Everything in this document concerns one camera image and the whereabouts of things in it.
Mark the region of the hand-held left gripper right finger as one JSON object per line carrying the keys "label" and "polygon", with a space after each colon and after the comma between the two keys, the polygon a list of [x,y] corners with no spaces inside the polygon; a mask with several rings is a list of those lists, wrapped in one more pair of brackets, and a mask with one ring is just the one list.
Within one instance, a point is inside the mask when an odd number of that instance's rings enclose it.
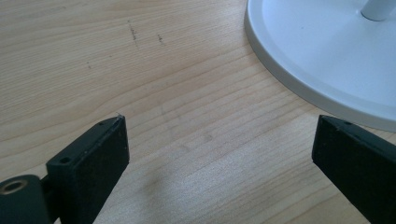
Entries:
{"label": "hand-held left gripper right finger", "polygon": [[372,224],[396,224],[396,146],[342,119],[321,115],[313,163]]}

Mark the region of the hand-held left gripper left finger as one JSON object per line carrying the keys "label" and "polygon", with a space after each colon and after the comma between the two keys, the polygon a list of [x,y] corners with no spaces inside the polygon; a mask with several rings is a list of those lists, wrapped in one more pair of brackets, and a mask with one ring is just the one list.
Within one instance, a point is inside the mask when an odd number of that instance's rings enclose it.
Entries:
{"label": "hand-held left gripper left finger", "polygon": [[126,120],[102,120],[47,163],[62,224],[92,224],[129,164]]}

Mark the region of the white round lamp base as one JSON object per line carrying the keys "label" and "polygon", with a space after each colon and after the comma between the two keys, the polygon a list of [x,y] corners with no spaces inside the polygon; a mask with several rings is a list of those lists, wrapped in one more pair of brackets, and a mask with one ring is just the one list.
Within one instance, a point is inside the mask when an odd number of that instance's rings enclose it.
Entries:
{"label": "white round lamp base", "polygon": [[262,64],[311,104],[396,132],[396,0],[247,0]]}

